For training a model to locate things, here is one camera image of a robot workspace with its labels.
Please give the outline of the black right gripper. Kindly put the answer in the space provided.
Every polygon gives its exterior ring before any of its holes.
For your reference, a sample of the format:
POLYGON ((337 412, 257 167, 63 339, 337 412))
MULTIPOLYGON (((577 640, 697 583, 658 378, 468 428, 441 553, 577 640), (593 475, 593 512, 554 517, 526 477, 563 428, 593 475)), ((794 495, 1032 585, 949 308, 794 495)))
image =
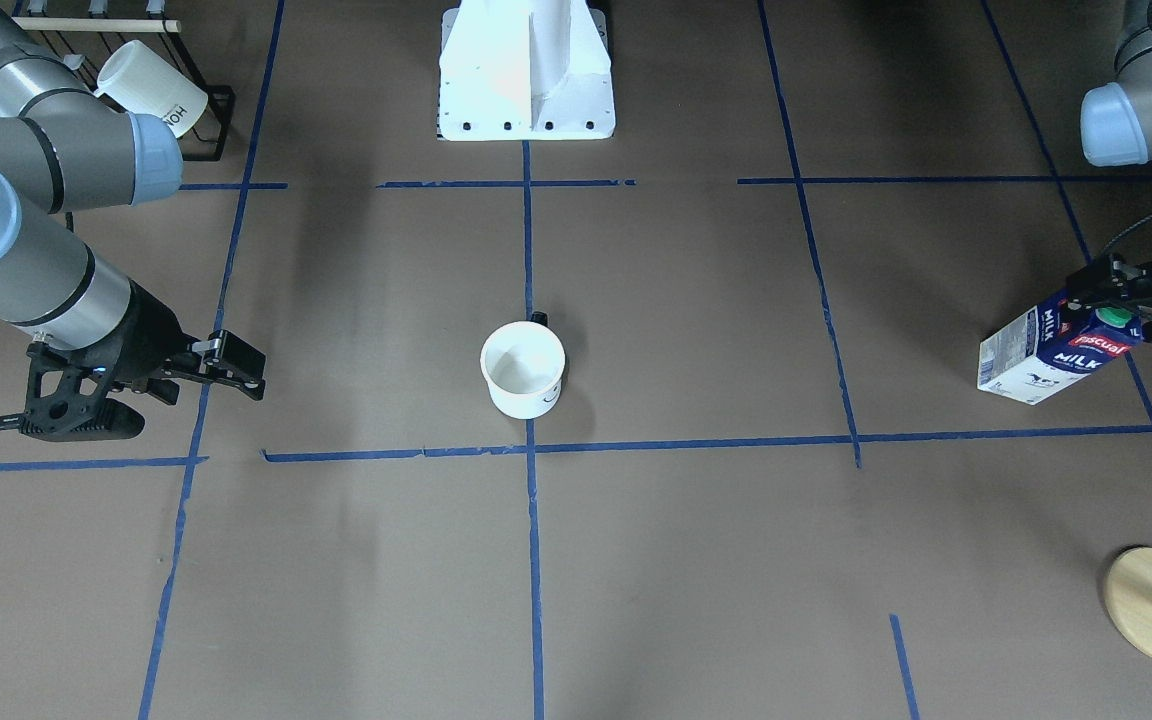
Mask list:
POLYGON ((200 386, 225 386, 260 401, 265 395, 266 355, 229 331, 206 340, 180 328, 177 314, 141 285, 113 333, 97 343, 100 381, 129 387, 150 378, 174 378, 200 386))

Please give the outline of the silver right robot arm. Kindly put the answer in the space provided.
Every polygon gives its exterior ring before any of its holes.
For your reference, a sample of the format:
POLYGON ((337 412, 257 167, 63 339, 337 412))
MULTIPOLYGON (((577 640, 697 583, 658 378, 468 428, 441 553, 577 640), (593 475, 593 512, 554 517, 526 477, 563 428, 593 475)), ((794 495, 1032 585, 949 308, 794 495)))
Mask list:
POLYGON ((111 109, 0 8, 0 320, 31 338, 29 406, 73 414, 111 392, 177 400, 180 378, 265 391, 265 357, 206 340, 59 217, 168 199, 183 154, 165 120, 111 109))

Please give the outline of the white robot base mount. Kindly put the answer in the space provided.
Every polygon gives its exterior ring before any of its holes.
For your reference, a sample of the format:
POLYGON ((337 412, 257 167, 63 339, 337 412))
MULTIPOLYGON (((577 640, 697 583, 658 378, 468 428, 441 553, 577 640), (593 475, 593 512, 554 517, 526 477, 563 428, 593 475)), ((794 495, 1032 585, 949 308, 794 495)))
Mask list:
POLYGON ((617 124, 607 1, 462 1, 445 10, 442 141, 604 141, 617 124))

